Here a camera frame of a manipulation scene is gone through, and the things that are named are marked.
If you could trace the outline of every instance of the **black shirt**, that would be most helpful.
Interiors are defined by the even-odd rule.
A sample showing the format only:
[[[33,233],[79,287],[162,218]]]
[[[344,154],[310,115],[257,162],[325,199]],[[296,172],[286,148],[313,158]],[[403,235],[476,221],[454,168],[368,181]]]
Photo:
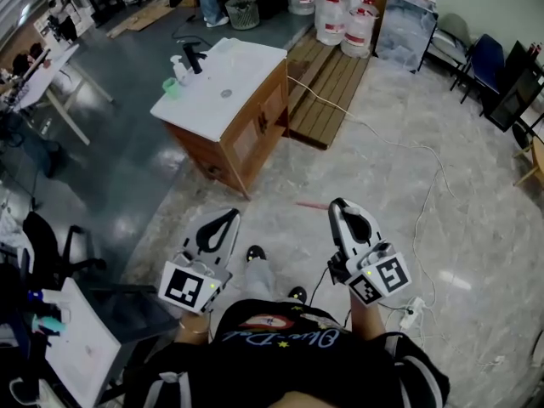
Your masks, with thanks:
[[[185,385],[163,382],[163,372]],[[257,408],[290,391],[334,406],[434,408],[450,384],[404,334],[365,342],[319,309],[250,299],[226,311],[209,345],[172,343],[154,355],[124,405]]]

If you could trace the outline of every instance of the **blue chair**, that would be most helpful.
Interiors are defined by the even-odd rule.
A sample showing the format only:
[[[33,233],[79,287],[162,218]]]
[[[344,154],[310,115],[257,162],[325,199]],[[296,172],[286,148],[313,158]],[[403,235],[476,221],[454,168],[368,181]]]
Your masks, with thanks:
[[[470,70],[473,70],[474,79],[467,77]],[[475,86],[487,88],[499,94],[499,84],[497,74],[504,70],[504,52],[502,45],[487,34],[474,44],[470,51],[469,61],[462,69],[461,74],[453,82],[450,91],[461,81],[462,78],[468,78],[467,92],[461,100],[461,104],[465,102],[467,96]]]

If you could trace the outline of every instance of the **faucet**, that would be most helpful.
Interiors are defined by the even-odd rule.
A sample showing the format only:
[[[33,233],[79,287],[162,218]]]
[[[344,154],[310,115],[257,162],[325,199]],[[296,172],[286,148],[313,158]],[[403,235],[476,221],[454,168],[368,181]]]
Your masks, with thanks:
[[[187,60],[189,61],[195,74],[200,74],[202,72],[202,68],[201,68],[201,64],[198,62],[198,59],[199,58],[205,59],[207,56],[204,53],[195,53],[195,50],[193,50],[193,47],[197,45],[201,45],[201,43],[187,42],[184,45],[184,51],[185,51],[185,55],[187,56]]]

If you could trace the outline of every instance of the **white countertop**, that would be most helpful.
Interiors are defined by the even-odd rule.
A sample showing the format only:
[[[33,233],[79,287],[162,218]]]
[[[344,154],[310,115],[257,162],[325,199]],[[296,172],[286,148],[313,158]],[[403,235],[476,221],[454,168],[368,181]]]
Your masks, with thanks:
[[[208,57],[200,60],[202,73],[195,75],[191,70],[191,83],[179,87],[179,98],[162,95],[151,114],[218,142],[244,104],[287,57],[287,51],[223,38],[204,53]]]

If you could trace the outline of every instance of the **white sneaker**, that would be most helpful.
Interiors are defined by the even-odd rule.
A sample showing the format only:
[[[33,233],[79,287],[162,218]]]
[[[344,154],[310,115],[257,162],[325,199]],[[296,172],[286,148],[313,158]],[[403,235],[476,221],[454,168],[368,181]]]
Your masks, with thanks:
[[[206,21],[206,27],[219,27],[219,26],[224,26],[225,24],[227,24],[229,22],[229,17],[223,17],[221,20],[219,20],[216,24],[212,24],[212,23],[208,23]]]

